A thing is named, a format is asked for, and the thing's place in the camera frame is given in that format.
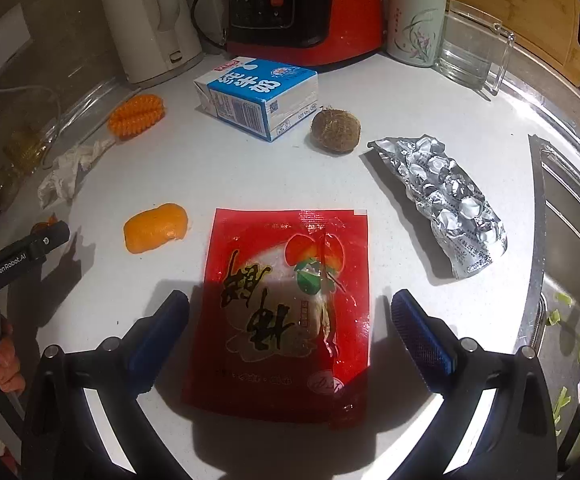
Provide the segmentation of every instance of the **crumpled tissue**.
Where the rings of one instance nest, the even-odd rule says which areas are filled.
[[[78,183],[114,143],[115,139],[98,140],[92,146],[75,146],[58,156],[52,163],[52,171],[36,190],[41,207],[73,199]]]

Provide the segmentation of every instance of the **human hand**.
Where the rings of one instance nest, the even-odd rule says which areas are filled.
[[[4,317],[1,318],[0,341],[0,389],[4,393],[20,394],[26,387],[26,381],[20,373],[21,362],[17,357],[12,341],[12,325]]]

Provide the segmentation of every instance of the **blue gripper pad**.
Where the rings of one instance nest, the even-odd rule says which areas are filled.
[[[452,331],[440,319],[429,317],[406,289],[392,298],[390,316],[428,389],[444,393],[456,369],[452,344],[458,340]]]
[[[128,389],[133,396],[148,392],[188,324],[188,297],[173,290],[157,312],[139,319],[123,340],[128,355]]]

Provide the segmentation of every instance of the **plastic bag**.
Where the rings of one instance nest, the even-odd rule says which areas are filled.
[[[218,209],[184,400],[263,420],[358,423],[368,281],[365,213]]]

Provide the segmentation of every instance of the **glass handle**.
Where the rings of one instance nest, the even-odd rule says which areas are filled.
[[[486,86],[490,90],[490,93],[494,96],[499,93],[499,88],[501,86],[503,78],[506,75],[506,71],[508,70],[508,62],[510,61],[510,53],[512,53],[512,50],[514,49],[514,46],[515,46],[515,33],[514,32],[512,32],[511,30],[507,30],[506,28],[501,27],[500,25],[497,27],[497,31],[498,31],[500,36],[503,36],[506,38],[506,47],[503,51],[503,56],[502,56],[501,62],[499,64],[499,71],[497,72],[497,77],[494,81],[494,84],[490,85],[489,83],[486,83]]]

